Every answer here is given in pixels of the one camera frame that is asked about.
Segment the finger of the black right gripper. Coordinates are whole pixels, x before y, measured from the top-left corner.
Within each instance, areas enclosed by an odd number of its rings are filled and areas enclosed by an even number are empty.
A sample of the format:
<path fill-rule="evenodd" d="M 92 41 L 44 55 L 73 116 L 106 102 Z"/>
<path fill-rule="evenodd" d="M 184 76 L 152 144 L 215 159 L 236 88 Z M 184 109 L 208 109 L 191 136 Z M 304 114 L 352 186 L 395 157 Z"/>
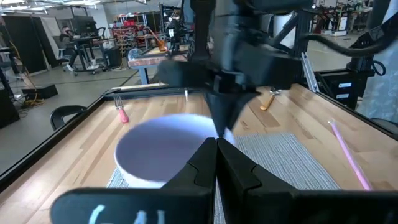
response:
<path fill-rule="evenodd" d="M 220 138 L 224 137 L 226 129 L 233 129 L 246 104 L 259 95 L 258 91 L 249 91 L 225 93 L 216 97 L 216 130 Z"/>
<path fill-rule="evenodd" d="M 211 112 L 217 135 L 223 136 L 220 116 L 216 115 L 216 99 L 220 94 L 215 91 L 215 73 L 204 64 L 163 60 L 158 65 L 157 79 L 162 83 L 178 88 L 195 88 L 204 91 L 205 100 Z"/>

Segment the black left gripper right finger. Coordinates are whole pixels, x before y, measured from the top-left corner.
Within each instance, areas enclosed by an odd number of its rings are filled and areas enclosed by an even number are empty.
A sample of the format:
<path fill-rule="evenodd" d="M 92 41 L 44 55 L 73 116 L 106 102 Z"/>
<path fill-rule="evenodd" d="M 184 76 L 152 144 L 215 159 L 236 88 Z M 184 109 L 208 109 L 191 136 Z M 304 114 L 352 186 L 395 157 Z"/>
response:
<path fill-rule="evenodd" d="M 217 140 L 217 179 L 227 223 L 397 224 L 396 191 L 299 190 L 227 140 Z"/>

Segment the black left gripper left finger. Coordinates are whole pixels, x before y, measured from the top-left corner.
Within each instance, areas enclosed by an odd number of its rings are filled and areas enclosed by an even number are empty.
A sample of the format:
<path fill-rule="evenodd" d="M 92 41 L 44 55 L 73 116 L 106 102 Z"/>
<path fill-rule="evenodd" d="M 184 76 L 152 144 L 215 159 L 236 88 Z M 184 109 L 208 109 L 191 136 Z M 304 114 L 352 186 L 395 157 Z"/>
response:
<path fill-rule="evenodd" d="M 159 189 L 79 188 L 51 206 L 52 223 L 211 223 L 217 142 L 207 138 Z"/>

